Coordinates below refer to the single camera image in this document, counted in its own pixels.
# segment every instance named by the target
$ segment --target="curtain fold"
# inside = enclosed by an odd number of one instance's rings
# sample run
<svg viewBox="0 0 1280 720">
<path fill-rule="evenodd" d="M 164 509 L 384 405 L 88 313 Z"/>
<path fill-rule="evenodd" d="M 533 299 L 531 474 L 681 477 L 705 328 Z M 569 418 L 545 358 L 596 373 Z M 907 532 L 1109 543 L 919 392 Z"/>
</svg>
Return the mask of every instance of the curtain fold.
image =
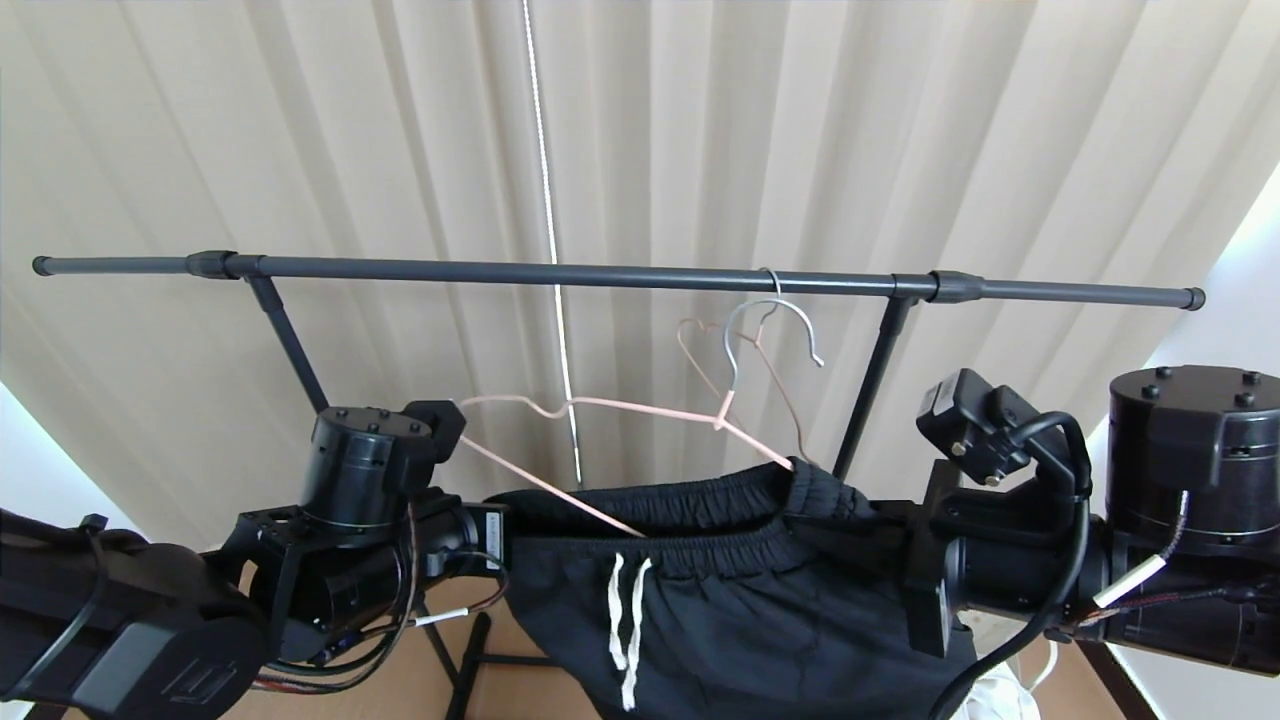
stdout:
<svg viewBox="0 0 1280 720">
<path fill-rule="evenodd" d="M 563 263 L 1194 284 L 1280 161 L 1267 0 L 531 0 L 530 20 Z M 236 512 L 296 502 L 305 397 L 238 283 L 41 279 L 31 256 L 550 258 L 518 3 L 9 0 L 0 69 L 0 377 L 156 538 L 211 544 Z M 278 284 L 334 404 L 563 400 L 550 288 Z M 676 325 L 745 299 L 566 288 L 573 389 L 713 413 Z M 884 301 L 788 299 L 826 368 L 786 311 L 763 346 L 829 466 Z M 936 454 L 913 413 L 959 366 L 1096 421 L 1175 318 L 916 309 L 851 482 L 923 493 Z M 727 387 L 718 334 L 687 341 Z M 768 373 L 735 350 L 735 414 L 794 452 Z M 564 423 L 468 418 L 573 486 Z M 756 462 L 676 420 L 584 409 L 579 428 L 588 487 Z M 480 500 L 520 480 L 460 450 L 440 482 Z"/>
</svg>

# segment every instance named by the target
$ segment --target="white wall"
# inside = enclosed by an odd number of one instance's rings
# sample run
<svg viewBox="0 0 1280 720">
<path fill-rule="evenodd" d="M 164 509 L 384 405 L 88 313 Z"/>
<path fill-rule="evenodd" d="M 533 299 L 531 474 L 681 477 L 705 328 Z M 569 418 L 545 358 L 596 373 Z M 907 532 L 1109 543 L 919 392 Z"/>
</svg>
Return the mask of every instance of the white wall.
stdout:
<svg viewBox="0 0 1280 720">
<path fill-rule="evenodd" d="M 0 384 L 0 507 L 55 525 L 78 525 L 90 512 L 109 528 L 141 532 Z M 24 702 L 0 703 L 0 720 L 27 714 Z"/>
<path fill-rule="evenodd" d="M 1280 375 L 1280 172 L 1267 182 L 1204 282 L 1208 302 L 1187 313 L 1152 355 L 1156 365 L 1226 365 Z M 1105 424 L 1091 438 L 1097 475 L 1106 471 Z M 1116 648 L 1167 720 L 1274 717 L 1280 679 Z M 1231 698 L 1230 711 L 1224 698 Z"/>
</svg>

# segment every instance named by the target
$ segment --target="drawstring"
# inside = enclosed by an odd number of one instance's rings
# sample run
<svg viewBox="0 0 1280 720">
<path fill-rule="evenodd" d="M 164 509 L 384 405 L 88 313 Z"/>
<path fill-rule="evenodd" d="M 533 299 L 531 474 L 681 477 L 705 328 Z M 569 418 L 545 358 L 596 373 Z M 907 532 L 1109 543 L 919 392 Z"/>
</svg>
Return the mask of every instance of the drawstring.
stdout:
<svg viewBox="0 0 1280 720">
<path fill-rule="evenodd" d="M 613 666 L 626 670 L 622 678 L 622 710 L 631 712 L 636 708 L 636 673 L 640 667 L 640 624 L 644 623 L 644 575 L 653 568 L 653 560 L 645 559 L 636 574 L 636 582 L 631 585 L 631 642 L 627 643 L 627 653 L 622 655 L 622 638 L 618 637 L 618 625 L 622 623 L 622 597 L 618 592 L 618 574 L 622 571 L 622 553 L 613 553 L 613 574 L 609 577 L 609 655 L 613 657 Z"/>
</svg>

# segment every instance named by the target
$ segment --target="wire hanger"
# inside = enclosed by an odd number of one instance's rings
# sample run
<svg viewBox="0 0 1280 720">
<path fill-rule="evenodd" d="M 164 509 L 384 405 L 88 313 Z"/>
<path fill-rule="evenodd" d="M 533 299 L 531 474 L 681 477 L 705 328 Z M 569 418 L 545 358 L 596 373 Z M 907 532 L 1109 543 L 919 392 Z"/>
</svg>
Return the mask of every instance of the wire hanger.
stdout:
<svg viewBox="0 0 1280 720">
<path fill-rule="evenodd" d="M 530 397 L 524 396 L 524 395 L 488 395 L 488 396 L 468 397 L 468 398 L 458 402 L 458 407 L 467 407 L 470 405 L 477 405 L 477 404 L 481 404 L 481 402 L 520 402 L 520 404 L 524 404 L 524 405 L 529 406 L 534 413 L 538 413 L 543 418 L 559 419 L 559 418 L 563 418 L 566 414 L 568 414 L 568 409 L 571 406 L 575 406 L 575 405 L 599 405 L 602 407 L 613 407 L 613 409 L 617 409 L 617 410 L 626 410 L 626 411 L 630 411 L 630 413 L 641 413 L 641 414 L 645 414 L 645 415 L 657 415 L 659 418 L 672 418 L 672 419 L 676 419 L 676 420 L 687 420 L 690 423 L 703 423 L 703 424 L 712 425 L 717 430 L 719 430 L 719 429 L 728 430 L 730 434 L 732 434 L 733 437 L 736 437 L 736 438 L 741 439 L 742 442 L 750 445 L 760 455 L 764 455 L 765 457 L 768 457 L 769 460 L 772 460 L 772 461 L 777 462 L 778 465 L 786 468 L 787 470 L 795 470 L 795 465 L 792 465 L 791 461 L 787 460 L 783 455 L 776 452 L 774 450 L 769 448 L 768 446 L 765 446 L 760 441 L 755 439 L 754 437 L 751 437 L 750 434 L 748 434 L 745 430 L 742 430 L 737 425 L 735 425 L 732 423 L 727 423 L 724 420 L 724 415 L 728 413 L 728 406 L 730 406 L 730 404 L 733 400 L 733 392 L 737 388 L 737 377 L 739 377 L 737 359 L 733 356 L 733 350 L 730 346 L 730 328 L 732 327 L 733 320 L 737 318 L 737 315 L 740 315 L 742 313 L 742 310 L 745 310 L 746 307 L 751 307 L 754 305 L 763 305 L 763 304 L 776 304 L 776 305 L 787 307 L 792 313 L 795 313 L 795 314 L 797 314 L 800 316 L 800 319 L 805 324 L 805 329 L 809 333 L 809 356 L 813 357 L 814 363 L 817 363 L 818 366 L 822 366 L 822 359 L 818 357 L 817 338 L 814 337 L 813 323 L 809 322 L 809 316 L 805 315 L 804 310 L 801 310 L 800 307 L 796 307 L 790 301 L 782 300 L 780 297 L 765 297 L 765 299 L 762 299 L 762 300 L 749 300 L 749 301 L 739 305 L 737 307 L 735 307 L 733 311 L 730 313 L 728 319 L 724 322 L 724 333 L 723 333 L 724 354 L 728 356 L 730 366 L 733 368 L 733 382 L 730 386 L 728 392 L 724 393 L 724 402 L 721 405 L 721 411 L 717 415 L 704 415 L 704 414 L 700 414 L 700 413 L 689 413 L 689 411 L 685 411 L 685 410 L 673 410 L 673 409 L 669 409 L 669 407 L 658 407 L 655 405 L 643 405 L 643 404 L 639 404 L 639 402 L 625 402 L 625 401 L 621 401 L 621 400 L 609 400 L 609 398 L 604 398 L 604 397 L 571 397 L 563 405 L 561 405 L 557 410 L 547 410 L 545 407 L 538 405 Z M 526 480 L 536 484 L 538 487 L 540 487 L 540 488 L 543 488 L 543 489 L 553 493 L 556 497 L 558 497 L 558 498 L 568 502 L 570 505 L 573 505 L 575 507 L 582 510 L 584 512 L 588 512 L 591 516 L 598 518 L 599 520 L 602 520 L 604 523 L 608 523 L 609 525 L 613 525 L 614 528 L 617 528 L 617 529 L 620 529 L 620 530 L 622 530 L 625 533 L 628 533 L 628 534 L 635 536 L 635 537 L 644 537 L 644 534 L 640 533 L 639 530 L 636 530 L 635 528 L 627 525 L 626 523 L 623 523 L 623 521 L 621 521 L 621 520 L 618 520 L 616 518 L 609 516 L 605 512 L 602 512 L 602 511 L 596 510 L 595 507 L 591 507 L 590 505 L 588 505 L 588 503 L 582 502 L 581 500 L 571 496 L 570 493 L 567 493 L 567 492 L 557 488 L 556 486 L 548 483 L 547 480 L 543 480 L 541 478 L 534 475 L 532 473 L 525 470 L 524 468 L 520 468 L 515 462 L 511 462 L 509 460 L 502 457 L 497 452 L 493 452 L 492 450 L 489 450 L 489 448 L 486 448 L 486 447 L 476 443 L 475 441 L 472 441 L 471 438 L 466 437 L 465 434 L 460 439 L 467 447 L 475 450 L 476 452 L 484 455 L 485 457 L 493 460 L 494 462 L 498 462 L 503 468 L 507 468 L 508 470 L 511 470 L 511 471 L 516 473 L 517 475 L 525 478 Z"/>
<path fill-rule="evenodd" d="M 782 297 L 782 282 L 778 279 L 778 274 L 771 270 L 769 268 L 760 268 L 760 269 L 769 273 L 769 277 L 773 278 L 774 296 Z M 813 457 L 809 456 L 809 451 L 804 443 L 804 425 L 800 423 L 800 414 L 796 411 L 795 404 L 791 402 L 791 396 L 787 393 L 786 386 L 782 384 L 782 378 L 778 375 L 777 369 L 769 360 L 768 354 L 764 352 L 764 347 L 760 346 L 760 337 L 764 333 L 764 323 L 765 320 L 769 319 L 771 315 L 773 315 L 777 311 L 778 306 L 774 305 L 773 307 L 769 307 L 769 310 L 764 315 L 760 316 L 760 323 L 755 327 L 755 336 L 749 336 L 740 331 L 732 331 L 732 332 L 737 337 L 751 343 L 751 347 L 755 348 L 756 354 L 760 356 L 760 360 L 764 363 L 764 366 L 769 370 L 769 377 L 773 379 L 773 387 L 778 388 L 778 393 L 782 396 L 782 402 L 786 404 L 787 413 L 791 415 L 791 424 L 795 427 L 796 430 L 796 448 L 800 454 L 800 457 L 804 457 L 806 461 L 813 462 Z M 696 324 L 699 332 L 703 333 L 712 329 L 717 329 L 721 325 L 718 323 L 704 323 L 698 318 L 685 318 L 680 320 L 680 324 L 676 325 L 676 343 L 680 345 L 680 351 L 685 354 L 685 359 L 689 360 L 689 364 L 694 366 L 694 372 L 696 372 L 698 377 L 703 379 L 703 384 L 705 384 L 708 389 L 716 393 L 717 400 L 722 400 L 724 397 L 724 393 L 722 393 L 719 388 L 716 387 L 716 383 L 713 383 L 712 379 L 707 377 L 707 373 L 703 370 L 701 364 L 699 364 L 698 360 L 694 359 L 694 354 L 690 352 L 689 346 L 685 345 L 684 332 L 685 332 L 685 325 L 689 324 Z M 737 427 L 742 427 L 742 423 L 733 416 L 732 411 L 726 413 L 724 419 L 733 423 Z"/>
</svg>

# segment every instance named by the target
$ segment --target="robotic arm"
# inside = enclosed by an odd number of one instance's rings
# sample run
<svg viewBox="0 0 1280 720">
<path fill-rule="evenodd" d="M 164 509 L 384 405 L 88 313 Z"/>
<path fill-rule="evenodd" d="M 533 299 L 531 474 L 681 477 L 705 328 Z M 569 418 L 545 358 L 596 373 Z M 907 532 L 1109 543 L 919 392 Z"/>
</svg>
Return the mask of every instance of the robotic arm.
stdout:
<svg viewBox="0 0 1280 720">
<path fill-rule="evenodd" d="M 1078 423 L 968 369 L 922 404 L 916 425 L 947 457 L 923 503 L 877 502 L 872 521 L 790 519 L 832 561 L 897 583 L 918 651 L 946 653 L 957 610 L 1028 620 L 938 706 L 1041 633 L 1280 674 L 1280 379 L 1160 368 L 1116 378 L 1111 397 L 1107 520 L 1088 512 Z M 334 689 L 367 678 L 426 588 L 504 573 L 503 507 L 430 487 L 463 423 L 451 402 L 324 410 L 303 501 L 242 514 L 211 553 L 104 530 L 99 516 L 77 529 L 0 516 L 0 697 L 204 720 L 264 666 L 360 670 Z M 1009 492 L 961 487 L 1032 461 Z M 392 624 L 366 629 L 384 615 Z M 374 651 L 333 665 L 371 637 Z"/>
</svg>

